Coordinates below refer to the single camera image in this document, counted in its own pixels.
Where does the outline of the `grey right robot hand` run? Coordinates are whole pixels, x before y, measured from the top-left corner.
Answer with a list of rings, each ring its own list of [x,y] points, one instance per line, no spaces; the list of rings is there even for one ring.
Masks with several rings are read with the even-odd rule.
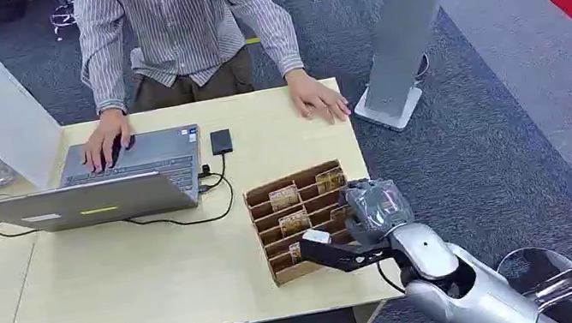
[[[408,200],[392,180],[353,180],[340,193],[348,206],[347,231],[361,245],[380,243],[395,228],[415,221]]]

